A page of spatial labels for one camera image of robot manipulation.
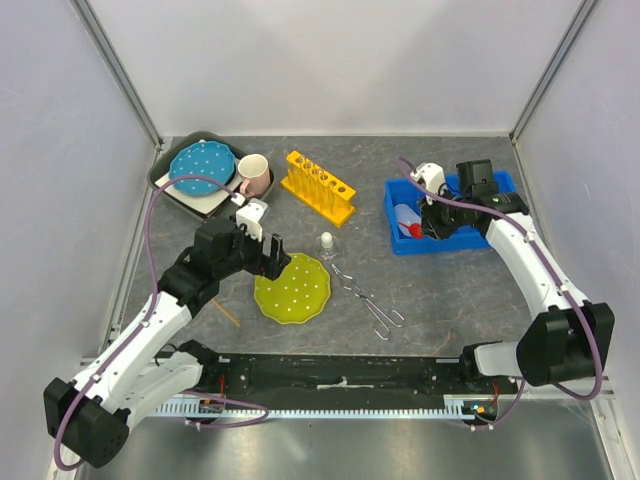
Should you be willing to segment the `white wash bottle red cap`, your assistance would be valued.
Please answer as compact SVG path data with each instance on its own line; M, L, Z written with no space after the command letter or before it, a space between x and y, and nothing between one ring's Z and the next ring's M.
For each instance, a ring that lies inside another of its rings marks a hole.
M421 217L409 205L403 203L395 205L394 214L401 235L412 239L426 237L422 231Z

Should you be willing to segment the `yellow test tube rack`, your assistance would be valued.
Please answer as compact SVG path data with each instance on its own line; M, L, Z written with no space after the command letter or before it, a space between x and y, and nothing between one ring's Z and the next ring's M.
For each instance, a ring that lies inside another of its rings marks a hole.
M356 190L298 151L286 156L280 185L337 228L355 213Z

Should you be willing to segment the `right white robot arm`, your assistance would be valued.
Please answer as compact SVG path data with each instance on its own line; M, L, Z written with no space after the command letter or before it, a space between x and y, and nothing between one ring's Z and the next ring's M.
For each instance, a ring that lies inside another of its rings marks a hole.
M435 163L410 168L407 177L421 191L421 231L446 240L472 227L500 256L524 296L531 324L516 342L467 346L458 381L477 394L494 377L520 378L531 386L552 385L577 397L568 382L594 381L584 399L595 398L604 379L615 316L606 303L593 303L562 271L536 231L529 208L516 192L503 192L490 160L457 164L458 187L447 186Z

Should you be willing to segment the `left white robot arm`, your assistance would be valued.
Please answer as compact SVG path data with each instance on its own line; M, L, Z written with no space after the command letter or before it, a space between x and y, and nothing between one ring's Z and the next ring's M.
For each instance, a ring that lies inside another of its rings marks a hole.
M108 464L130 432L174 395L208 393L219 382L216 353L197 341L178 348L164 364L144 367L167 341L193 320L228 277L245 271L277 279L291 257L278 234L266 234L257 220L235 216L205 221L191 246L162 274L138 316L88 367L70 381L54 378L44 389L46 428L54 440L58 469L72 471L68 449L95 468Z

